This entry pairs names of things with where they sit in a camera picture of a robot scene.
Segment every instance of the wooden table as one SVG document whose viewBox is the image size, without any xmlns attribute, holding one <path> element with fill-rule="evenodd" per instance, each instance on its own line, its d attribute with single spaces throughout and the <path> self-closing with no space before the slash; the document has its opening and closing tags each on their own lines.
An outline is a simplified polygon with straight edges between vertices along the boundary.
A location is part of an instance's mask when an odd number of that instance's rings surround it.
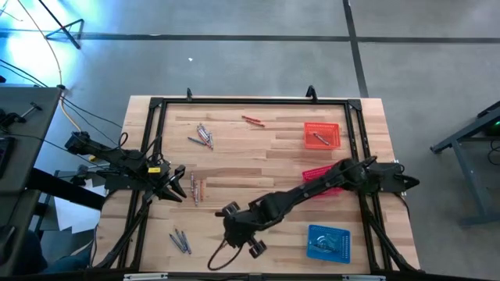
<svg viewBox="0 0 500 281">
<path fill-rule="evenodd" d="M 145 128 L 149 96 L 133 96 L 123 131 L 129 133 L 125 148 L 139 148 Z M 380 162 L 394 157 L 382 101 L 362 99 L 363 115 L 372 155 Z M 244 122 L 241 115 L 261 119 L 266 127 Z M 153 141 L 157 124 L 153 122 Z M 197 137 L 196 125 L 205 124 L 214 139 L 211 151 L 190 142 Z M 339 123 L 341 147 L 334 151 L 305 150 L 304 122 Z M 358 137 L 357 118 L 353 122 Z M 141 259 L 141 271 L 208 272 L 207 261 L 223 238 L 221 218 L 215 211 L 236 201 L 242 208 L 255 198 L 276 190 L 289 190 L 302 182 L 302 171 L 331 165 L 351 157 L 344 110 L 329 105 L 169 105 L 163 131 L 162 152 L 175 168 L 186 165 L 181 185 L 190 194 L 189 173 L 206 183 L 205 199 L 198 207 L 191 198 L 183 203 L 158 201 L 150 207 Z M 104 206 L 98 226 L 98 251 L 94 263 L 101 261 L 123 232 L 130 191 L 117 192 Z M 393 194 L 381 194 L 380 202 L 388 236 L 407 261 L 419 267 L 412 230 L 404 204 Z M 309 224 L 348 229 L 352 235 L 351 263 L 348 265 L 310 259 L 305 256 Z M 169 233 L 182 229 L 193 250 L 182 254 L 170 241 Z M 377 260 L 382 266 L 380 243 L 373 234 Z M 257 233 L 268 249 L 253 259 L 248 245 L 240 256 L 221 272 L 266 273 L 368 273 L 366 245 L 357 196 L 344 191 L 338 196 L 313 198 L 296 206 L 285 220 Z M 135 247 L 129 247 L 128 261 Z M 220 252 L 212 266 L 222 265 L 234 254 L 231 247 Z"/>
</svg>

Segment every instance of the desk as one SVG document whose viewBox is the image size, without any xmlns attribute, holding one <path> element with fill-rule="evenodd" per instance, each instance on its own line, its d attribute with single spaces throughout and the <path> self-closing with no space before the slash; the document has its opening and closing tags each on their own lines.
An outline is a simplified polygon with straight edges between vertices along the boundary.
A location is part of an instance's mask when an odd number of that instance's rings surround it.
<svg viewBox="0 0 500 281">
<path fill-rule="evenodd" d="M 52 87 L 0 87 L 0 108 L 6 113 L 23 114 L 33 101 L 42 111 L 32 112 L 24 124 L 14 123 L 12 133 L 45 138 L 59 100 L 60 89 Z M 12 254 L 0 266 L 0 276 L 12 273 L 13 264 L 18 258 L 24 235 L 30 225 L 35 206 L 40 197 L 38 190 L 24 190 L 30 171 L 40 151 L 42 141 L 34 138 L 15 137 L 16 146 L 9 165 L 0 179 L 0 226 L 16 227 Z"/>
<path fill-rule="evenodd" d="M 150 97 L 130 98 L 123 131 L 129 133 L 125 148 L 139 149 L 145 128 Z M 362 108 L 372 155 L 381 162 L 394 159 L 391 139 L 380 99 L 362 99 Z M 261 119 L 265 128 L 244 122 L 241 115 Z M 156 128 L 158 116 L 153 120 Z M 213 133 L 214 151 L 191 143 L 196 125 L 204 123 Z M 303 148 L 304 122 L 339 123 L 341 147 L 334 151 Z M 358 124 L 353 120 L 356 136 Z M 181 185 L 189 194 L 189 173 L 206 183 L 205 200 L 195 207 L 192 199 L 183 203 L 155 200 L 150 207 L 141 271 L 208 272 L 210 255 L 223 235 L 221 218 L 214 212 L 236 201 L 242 208 L 257 197 L 275 190 L 288 190 L 302 182 L 301 172 L 331 165 L 350 157 L 341 108 L 327 105 L 169 105 L 163 131 L 162 152 L 172 167 L 186 165 Z M 99 263 L 113 247 L 125 226 L 130 192 L 119 191 L 102 209 L 98 226 L 98 250 L 94 263 Z M 380 194 L 385 228 L 395 246 L 407 261 L 419 267 L 413 235 L 405 206 L 393 194 Z M 352 235 L 349 265 L 309 259 L 305 256 L 307 226 L 320 224 L 349 229 Z M 184 230 L 193 254 L 181 254 L 169 239 L 173 229 Z M 355 194 L 342 192 L 337 197 L 313 198 L 294 208 L 285 220 L 257 233 L 268 250 L 253 259 L 248 246 L 221 272 L 267 273 L 368 273 L 370 272 L 359 203 Z M 380 244 L 375 237 L 377 260 L 382 265 Z M 135 238 L 129 246 L 127 264 L 133 255 Z M 225 249 L 213 266 L 221 265 L 234 254 Z"/>
</svg>

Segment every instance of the gray floor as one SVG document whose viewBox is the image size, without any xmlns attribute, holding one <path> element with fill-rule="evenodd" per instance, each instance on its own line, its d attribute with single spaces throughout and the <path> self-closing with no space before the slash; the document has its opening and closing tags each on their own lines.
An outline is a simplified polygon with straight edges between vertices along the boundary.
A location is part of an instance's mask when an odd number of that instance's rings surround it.
<svg viewBox="0 0 500 281">
<path fill-rule="evenodd" d="M 272 1 L 46 1 L 61 21 L 86 20 L 84 31 L 129 34 L 245 34 L 345 36 L 341 0 Z M 500 2 L 492 0 L 351 0 L 359 36 L 500 37 Z M 54 29 L 37 2 L 27 3 L 42 29 Z M 0 28 L 34 27 L 15 2 Z M 321 96 L 359 97 L 349 43 L 248 41 L 83 41 L 53 43 L 69 98 L 117 122 L 132 94 L 252 94 L 302 96 L 315 85 Z M 455 276 L 500 279 L 500 224 L 469 229 L 457 220 L 475 213 L 455 156 L 433 155 L 432 144 L 467 124 L 500 98 L 498 44 L 360 44 L 369 96 L 382 98 L 397 158 L 421 180 L 408 196 L 422 269 Z M 38 34 L 0 39 L 0 57 L 47 84 L 57 69 Z M 12 83 L 28 83 L 4 69 Z M 100 124 L 111 137 L 119 131 Z M 64 144 L 74 128 L 58 110 L 48 139 Z M 94 134 L 99 141 L 106 139 Z M 498 167 L 488 164 L 487 144 L 467 145 L 484 184 L 498 196 Z M 37 167 L 48 172 L 76 168 L 78 158 L 44 145 Z M 46 236 L 44 253 L 54 260 L 66 238 Z M 90 239 L 88 234 L 82 240 Z M 78 243 L 68 246 L 74 250 Z"/>
</svg>

